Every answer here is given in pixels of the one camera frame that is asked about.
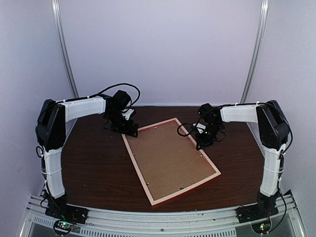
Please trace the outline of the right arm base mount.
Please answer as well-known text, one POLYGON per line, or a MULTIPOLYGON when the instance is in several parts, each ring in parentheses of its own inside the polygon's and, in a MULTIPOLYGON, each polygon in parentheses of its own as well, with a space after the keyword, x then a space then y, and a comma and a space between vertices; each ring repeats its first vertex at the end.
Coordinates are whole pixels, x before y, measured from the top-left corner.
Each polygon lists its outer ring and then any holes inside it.
POLYGON ((267 197, 259 193, 256 204, 249 206, 242 205, 236 209, 239 223, 252 222, 278 214, 278 208, 276 206, 277 198, 278 194, 267 197))

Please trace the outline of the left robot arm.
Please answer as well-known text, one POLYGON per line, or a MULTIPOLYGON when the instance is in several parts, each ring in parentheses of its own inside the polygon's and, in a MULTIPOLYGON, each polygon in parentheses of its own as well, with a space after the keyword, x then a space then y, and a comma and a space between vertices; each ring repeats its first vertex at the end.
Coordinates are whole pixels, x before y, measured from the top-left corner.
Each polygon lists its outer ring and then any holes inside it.
POLYGON ((139 125, 132 120, 135 110, 131 97, 122 90, 114 96, 99 94, 61 101, 47 99, 40 111, 35 132, 45 180, 49 207, 60 219, 71 215, 62 179, 61 153, 66 142, 66 124, 90 115, 103 115, 111 123, 110 131, 131 137, 138 136, 139 125))

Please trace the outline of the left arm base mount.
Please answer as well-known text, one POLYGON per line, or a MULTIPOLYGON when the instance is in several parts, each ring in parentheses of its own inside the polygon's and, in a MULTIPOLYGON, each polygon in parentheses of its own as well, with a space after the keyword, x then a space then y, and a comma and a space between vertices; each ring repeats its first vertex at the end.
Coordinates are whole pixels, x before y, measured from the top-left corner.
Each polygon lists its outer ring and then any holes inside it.
POLYGON ((85 224, 88 209, 68 205, 67 197, 61 196, 59 198, 49 197, 48 205, 45 214, 56 219, 65 220, 74 224, 85 224))

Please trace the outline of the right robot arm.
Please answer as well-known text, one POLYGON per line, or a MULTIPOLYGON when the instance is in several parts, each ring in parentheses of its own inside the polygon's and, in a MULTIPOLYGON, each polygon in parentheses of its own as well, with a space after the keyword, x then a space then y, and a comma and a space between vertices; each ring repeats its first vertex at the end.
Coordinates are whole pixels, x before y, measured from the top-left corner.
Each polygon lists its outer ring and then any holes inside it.
POLYGON ((256 123, 259 138, 264 147, 264 170, 257 204, 253 214, 265 217, 274 207, 279 192, 279 183, 284 170, 284 154, 287 150, 290 126, 276 100, 265 103, 227 104, 211 106, 203 104, 198 110, 198 121, 191 130, 195 132, 197 149, 219 142, 217 134, 223 132, 229 122, 256 123))

